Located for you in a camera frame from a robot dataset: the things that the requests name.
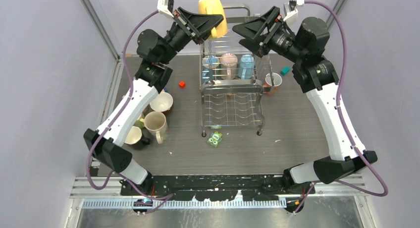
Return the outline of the black mug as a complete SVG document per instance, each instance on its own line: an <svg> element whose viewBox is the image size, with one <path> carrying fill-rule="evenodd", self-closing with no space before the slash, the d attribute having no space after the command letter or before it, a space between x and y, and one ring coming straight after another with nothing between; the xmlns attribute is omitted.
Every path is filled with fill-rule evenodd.
<svg viewBox="0 0 420 228"><path fill-rule="evenodd" d="M134 150L141 150L151 145L153 136L147 129L132 126L125 139L125 144Z"/></svg>

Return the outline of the dark red mug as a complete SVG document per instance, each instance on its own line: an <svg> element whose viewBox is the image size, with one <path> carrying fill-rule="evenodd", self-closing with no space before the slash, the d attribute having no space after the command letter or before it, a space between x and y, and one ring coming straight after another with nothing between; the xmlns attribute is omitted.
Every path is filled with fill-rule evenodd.
<svg viewBox="0 0 420 228"><path fill-rule="evenodd" d="M167 92L161 92L150 102L153 111L169 114L173 107L173 97Z"/></svg>

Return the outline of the blue upside-down cup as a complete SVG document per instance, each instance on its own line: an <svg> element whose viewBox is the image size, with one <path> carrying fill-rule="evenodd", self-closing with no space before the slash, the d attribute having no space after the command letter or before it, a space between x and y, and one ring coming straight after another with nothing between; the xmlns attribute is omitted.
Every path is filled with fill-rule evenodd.
<svg viewBox="0 0 420 228"><path fill-rule="evenodd" d="M215 79L213 75L213 70L219 67L220 61L218 57L215 56L206 56L202 59L202 73L201 73L201 83L204 84L211 80Z"/></svg>

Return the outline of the beige cup tier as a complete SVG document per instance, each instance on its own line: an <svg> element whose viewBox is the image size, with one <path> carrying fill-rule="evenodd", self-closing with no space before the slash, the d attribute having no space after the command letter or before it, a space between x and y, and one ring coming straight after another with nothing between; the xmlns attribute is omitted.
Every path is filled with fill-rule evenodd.
<svg viewBox="0 0 420 228"><path fill-rule="evenodd" d="M161 112L150 112L144 118L145 128L162 144L169 135L166 116Z"/></svg>

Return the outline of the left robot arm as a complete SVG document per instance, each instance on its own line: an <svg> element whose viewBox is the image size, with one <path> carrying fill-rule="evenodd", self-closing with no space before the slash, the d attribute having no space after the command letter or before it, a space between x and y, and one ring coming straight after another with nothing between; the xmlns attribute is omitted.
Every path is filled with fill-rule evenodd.
<svg viewBox="0 0 420 228"><path fill-rule="evenodd" d="M127 70L131 80L124 99L111 115L96 129L87 129L83 135L89 153L88 167L93 158L133 183L140 195L147 195L152 182L149 172L140 166L132 153L122 145L145 107L164 89L172 74L169 62L190 42L202 44L214 27L220 25L221 14L191 13L179 7L173 12L173 24L162 37L153 29L145 29L138 35L138 54L142 58L135 75Z"/></svg>

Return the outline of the pink upside-down cup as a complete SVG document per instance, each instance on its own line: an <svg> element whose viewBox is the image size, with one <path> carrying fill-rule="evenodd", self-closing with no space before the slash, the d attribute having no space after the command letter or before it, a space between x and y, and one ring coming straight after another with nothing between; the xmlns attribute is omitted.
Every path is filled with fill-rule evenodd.
<svg viewBox="0 0 420 228"><path fill-rule="evenodd" d="M221 68L220 76L222 79L231 80L237 76L238 58L235 54L225 53L220 58Z"/></svg>

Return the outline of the metal dish rack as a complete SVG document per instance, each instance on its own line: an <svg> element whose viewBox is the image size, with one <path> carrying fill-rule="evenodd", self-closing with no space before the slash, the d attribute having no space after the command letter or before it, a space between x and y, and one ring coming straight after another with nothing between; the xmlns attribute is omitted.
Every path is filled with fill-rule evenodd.
<svg viewBox="0 0 420 228"><path fill-rule="evenodd" d="M200 46L201 136L207 136L207 128L218 130L225 126L255 126L257 135L261 136L265 126L261 100L265 76L272 73L271 61L269 56L256 57L241 46L239 44L241 37L232 31L234 25L249 22L259 15L252 15L249 6L244 3L225 4L223 8L225 11L244 9L246 14L227 16L227 34L218 39L208 39ZM239 64L237 64L237 76L231 80L222 79L219 74L222 70L220 63L219 67L213 70L215 79L202 84L202 59L211 55L220 60L225 53L235 54L238 59L242 55L252 55L255 58L253 77L240 79L238 76ZM227 93L234 94L234 98L227 99Z"/></svg>

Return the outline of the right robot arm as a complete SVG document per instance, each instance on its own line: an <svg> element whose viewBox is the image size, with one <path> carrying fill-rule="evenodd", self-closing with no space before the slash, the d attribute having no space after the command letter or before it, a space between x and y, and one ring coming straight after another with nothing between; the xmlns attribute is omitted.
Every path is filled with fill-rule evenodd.
<svg viewBox="0 0 420 228"><path fill-rule="evenodd" d="M291 34L279 8L272 7L263 16L235 25L232 30L241 36L239 43L254 55L263 57L274 51L293 63L293 77L314 107L327 139L327 157L284 171L285 191L296 193L303 183L312 181L329 184L377 161L375 151L366 150L359 139L347 136L353 128L344 104L337 103L339 77L323 56L330 37L323 20L305 18L298 32Z"/></svg>

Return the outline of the salmon pink mug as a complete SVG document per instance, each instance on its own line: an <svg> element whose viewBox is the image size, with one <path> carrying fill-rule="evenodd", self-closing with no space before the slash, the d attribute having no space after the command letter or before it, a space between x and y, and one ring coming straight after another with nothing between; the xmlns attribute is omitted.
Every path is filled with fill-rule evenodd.
<svg viewBox="0 0 420 228"><path fill-rule="evenodd" d="M264 94L273 95L282 83L282 77L278 73L268 73L264 79Z"/></svg>

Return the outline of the yellow mug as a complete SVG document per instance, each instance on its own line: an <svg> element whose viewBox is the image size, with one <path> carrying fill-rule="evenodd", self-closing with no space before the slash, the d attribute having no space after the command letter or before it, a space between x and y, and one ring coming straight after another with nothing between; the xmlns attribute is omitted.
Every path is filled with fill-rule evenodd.
<svg viewBox="0 0 420 228"><path fill-rule="evenodd" d="M133 126L138 127L140 129L144 128L145 127L144 120L145 120L145 115L144 113L141 113L141 115L134 122Z"/></svg>

